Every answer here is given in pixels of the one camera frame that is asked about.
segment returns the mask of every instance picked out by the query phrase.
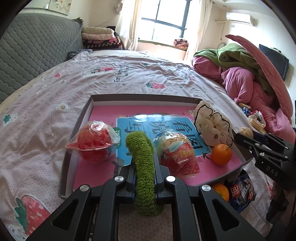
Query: air conditioner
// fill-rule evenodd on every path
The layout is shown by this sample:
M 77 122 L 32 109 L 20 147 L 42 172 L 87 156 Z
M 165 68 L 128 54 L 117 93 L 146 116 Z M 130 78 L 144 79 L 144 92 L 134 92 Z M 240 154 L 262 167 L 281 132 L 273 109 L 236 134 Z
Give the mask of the air conditioner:
M 254 18 L 248 14 L 228 12 L 226 14 L 226 18 L 231 22 L 244 23 L 254 26 Z

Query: bed sheet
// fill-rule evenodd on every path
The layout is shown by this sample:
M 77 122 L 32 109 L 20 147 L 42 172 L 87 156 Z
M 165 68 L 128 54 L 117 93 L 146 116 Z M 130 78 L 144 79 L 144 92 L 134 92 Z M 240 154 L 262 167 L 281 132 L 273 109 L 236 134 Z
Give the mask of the bed sheet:
M 65 144 L 89 96 L 107 93 L 202 98 L 224 113 L 235 131 L 250 126 L 222 87 L 187 65 L 132 51 L 80 53 L 44 72 L 0 105 L 0 218 L 16 240 L 30 235 L 63 202 L 57 190 Z M 253 162 L 246 171 L 257 197 L 242 215 L 266 235 L 271 228 L 265 220 L 270 195 L 267 177 Z M 153 218 L 124 209 L 119 218 L 121 241 L 172 240 L 169 206 Z M 138 227 L 145 229 L 144 236 Z

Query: gray quilted headboard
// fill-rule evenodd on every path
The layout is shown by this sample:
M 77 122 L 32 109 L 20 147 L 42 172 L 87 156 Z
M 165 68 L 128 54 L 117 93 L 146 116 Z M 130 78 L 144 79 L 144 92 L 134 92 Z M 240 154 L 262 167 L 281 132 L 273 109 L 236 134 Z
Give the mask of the gray quilted headboard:
M 0 39 L 0 103 L 44 71 L 83 49 L 81 19 L 20 13 Z

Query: green yarn sock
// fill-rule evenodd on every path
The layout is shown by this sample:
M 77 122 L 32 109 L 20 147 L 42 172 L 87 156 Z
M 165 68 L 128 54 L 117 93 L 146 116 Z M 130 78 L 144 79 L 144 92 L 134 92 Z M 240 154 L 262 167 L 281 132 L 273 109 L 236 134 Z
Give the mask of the green yarn sock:
M 155 202 L 153 146 L 142 131 L 135 131 L 126 137 L 126 146 L 133 155 L 136 167 L 136 200 L 138 213 L 155 216 L 163 207 Z

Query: blue label with chinese characters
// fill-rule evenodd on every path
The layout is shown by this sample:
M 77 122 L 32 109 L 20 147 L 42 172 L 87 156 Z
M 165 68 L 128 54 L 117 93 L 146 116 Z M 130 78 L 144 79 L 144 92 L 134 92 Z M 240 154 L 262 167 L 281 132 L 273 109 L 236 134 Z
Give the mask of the blue label with chinese characters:
M 121 132 L 121 145 L 117 149 L 117 156 L 124 160 L 124 165 L 131 163 L 131 154 L 125 145 L 126 136 L 133 131 L 143 131 L 153 142 L 156 134 L 164 129 L 173 129 L 188 137 L 194 148 L 195 155 L 210 153 L 202 137 L 188 117 L 174 117 L 162 115 L 136 115 L 134 117 L 117 118 L 117 128 Z

